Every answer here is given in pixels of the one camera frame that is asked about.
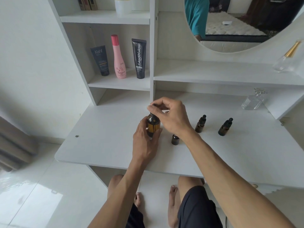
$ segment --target hand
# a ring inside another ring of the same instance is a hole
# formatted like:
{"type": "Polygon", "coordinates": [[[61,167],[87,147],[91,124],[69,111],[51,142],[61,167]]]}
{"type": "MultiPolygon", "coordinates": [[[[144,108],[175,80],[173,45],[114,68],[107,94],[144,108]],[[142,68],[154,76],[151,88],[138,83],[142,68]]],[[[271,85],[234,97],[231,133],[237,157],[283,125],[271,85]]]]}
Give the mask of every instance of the hand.
{"type": "Polygon", "coordinates": [[[144,117],[137,126],[136,132],[133,135],[133,153],[132,160],[146,167],[155,157],[158,148],[158,139],[161,135],[162,128],[158,129],[153,134],[150,140],[147,132],[147,117],[144,117]]]}
{"type": "Polygon", "coordinates": [[[187,116],[186,107],[179,100],[162,97],[152,102],[147,109],[160,119],[170,133],[181,139],[184,132],[193,130],[187,116]]]}

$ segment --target brown curtain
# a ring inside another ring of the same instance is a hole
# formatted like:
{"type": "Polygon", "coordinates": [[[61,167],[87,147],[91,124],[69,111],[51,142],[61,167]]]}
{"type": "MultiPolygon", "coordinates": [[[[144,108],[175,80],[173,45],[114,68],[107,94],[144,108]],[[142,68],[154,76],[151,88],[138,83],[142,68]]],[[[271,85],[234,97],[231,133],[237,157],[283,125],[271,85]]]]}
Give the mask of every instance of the brown curtain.
{"type": "Polygon", "coordinates": [[[38,152],[37,142],[0,117],[0,168],[9,172],[30,163],[38,152]]]}

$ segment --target red bottle cap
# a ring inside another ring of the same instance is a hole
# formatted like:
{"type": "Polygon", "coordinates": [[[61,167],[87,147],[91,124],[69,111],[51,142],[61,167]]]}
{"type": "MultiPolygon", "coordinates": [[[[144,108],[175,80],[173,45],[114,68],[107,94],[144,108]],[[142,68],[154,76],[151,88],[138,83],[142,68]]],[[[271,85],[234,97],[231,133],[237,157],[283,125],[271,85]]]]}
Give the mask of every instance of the red bottle cap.
{"type": "Polygon", "coordinates": [[[118,35],[117,34],[111,35],[111,39],[112,39],[112,45],[119,45],[118,35]]]}

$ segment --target book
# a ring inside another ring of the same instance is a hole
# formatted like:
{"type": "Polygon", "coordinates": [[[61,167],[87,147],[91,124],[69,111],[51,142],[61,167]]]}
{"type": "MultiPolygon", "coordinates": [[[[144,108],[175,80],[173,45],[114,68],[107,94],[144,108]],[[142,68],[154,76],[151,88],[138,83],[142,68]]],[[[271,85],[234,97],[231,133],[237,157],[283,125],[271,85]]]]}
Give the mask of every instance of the book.
{"type": "Polygon", "coordinates": [[[89,0],[91,10],[98,10],[96,0],[89,0]]]}
{"type": "Polygon", "coordinates": [[[86,10],[91,10],[89,0],[83,0],[83,3],[86,10]]]}
{"type": "Polygon", "coordinates": [[[80,10],[85,10],[85,6],[83,4],[82,0],[78,0],[79,6],[80,6],[80,10]]]}

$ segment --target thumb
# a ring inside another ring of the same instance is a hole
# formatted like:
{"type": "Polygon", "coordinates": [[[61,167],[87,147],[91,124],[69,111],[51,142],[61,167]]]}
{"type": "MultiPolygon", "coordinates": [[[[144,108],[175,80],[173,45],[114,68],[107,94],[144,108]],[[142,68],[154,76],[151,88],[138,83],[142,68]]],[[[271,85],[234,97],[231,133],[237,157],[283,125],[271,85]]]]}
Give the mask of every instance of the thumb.
{"type": "Polygon", "coordinates": [[[154,114],[156,117],[161,118],[165,113],[160,110],[160,108],[154,106],[154,105],[148,105],[147,110],[149,110],[150,113],[154,114]]]}
{"type": "Polygon", "coordinates": [[[154,132],[153,138],[152,138],[152,143],[157,143],[159,137],[161,136],[161,132],[163,131],[163,128],[159,128],[157,131],[154,132]]]}

